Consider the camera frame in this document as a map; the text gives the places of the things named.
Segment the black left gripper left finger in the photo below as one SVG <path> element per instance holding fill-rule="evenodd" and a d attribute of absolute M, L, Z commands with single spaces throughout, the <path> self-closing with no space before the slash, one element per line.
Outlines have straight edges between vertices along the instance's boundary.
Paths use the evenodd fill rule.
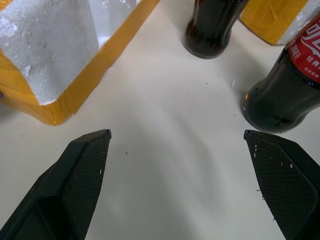
<path fill-rule="evenodd" d="M 85 240 L 111 138 L 111 131 L 102 129 L 71 141 L 0 229 L 0 240 Z"/>

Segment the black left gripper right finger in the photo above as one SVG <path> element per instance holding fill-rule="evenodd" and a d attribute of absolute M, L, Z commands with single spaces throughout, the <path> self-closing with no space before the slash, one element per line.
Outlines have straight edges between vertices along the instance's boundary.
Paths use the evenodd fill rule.
<path fill-rule="evenodd" d="M 320 165 L 296 142 L 246 130 L 259 190 L 286 240 L 320 240 Z"/>

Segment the cola bottle red label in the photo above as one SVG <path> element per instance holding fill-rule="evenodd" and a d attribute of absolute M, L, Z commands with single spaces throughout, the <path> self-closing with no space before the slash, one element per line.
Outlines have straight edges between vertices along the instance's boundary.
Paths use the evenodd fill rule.
<path fill-rule="evenodd" d="M 194 56 L 214 59 L 227 48 L 232 27 L 249 0 L 194 0 L 184 46 Z"/>
<path fill-rule="evenodd" d="M 286 44 L 267 77 L 245 96 L 243 112 L 257 130 L 280 134 L 320 107 L 320 11 Z"/>

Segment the white foam box yellow tape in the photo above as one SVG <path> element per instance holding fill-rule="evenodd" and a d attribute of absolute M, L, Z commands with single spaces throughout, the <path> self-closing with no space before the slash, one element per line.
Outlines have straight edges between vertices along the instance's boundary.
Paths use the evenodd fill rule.
<path fill-rule="evenodd" d="M 62 124 L 158 2 L 0 0 L 1 102 L 44 124 Z"/>

